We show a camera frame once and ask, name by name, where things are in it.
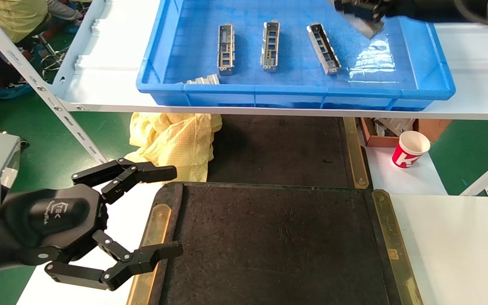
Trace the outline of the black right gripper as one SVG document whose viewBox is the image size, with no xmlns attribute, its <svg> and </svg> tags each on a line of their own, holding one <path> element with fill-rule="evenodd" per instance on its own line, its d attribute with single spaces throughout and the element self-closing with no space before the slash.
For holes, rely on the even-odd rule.
<svg viewBox="0 0 488 305">
<path fill-rule="evenodd" d="M 334 7 L 343 13 L 360 11 L 360 18 L 368 22 L 379 22 L 385 15 L 423 22 L 460 22 L 460 13 L 452 0 L 392 0 L 389 8 L 372 0 L 335 0 Z"/>
</svg>

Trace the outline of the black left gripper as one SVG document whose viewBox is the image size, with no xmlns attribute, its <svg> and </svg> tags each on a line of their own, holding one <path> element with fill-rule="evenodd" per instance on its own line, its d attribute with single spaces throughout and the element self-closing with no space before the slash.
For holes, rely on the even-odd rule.
<svg viewBox="0 0 488 305">
<path fill-rule="evenodd" d="M 54 261 L 45 272 L 58 283 L 117 290 L 133 276 L 155 270 L 163 259 L 179 257 L 183 246 L 172 241 L 128 251 L 103 232 L 108 220 L 105 203 L 115 203 L 138 183 L 175 178 L 175 166 L 158 167 L 120 158 L 76 172 L 72 175 L 75 186 L 67 189 L 8 195 L 0 215 L 16 243 L 13 256 L 24 265 Z M 92 189 L 105 182 L 101 194 Z M 113 257 L 114 266 L 103 271 L 68 263 L 83 258 L 97 244 Z"/>
</svg>

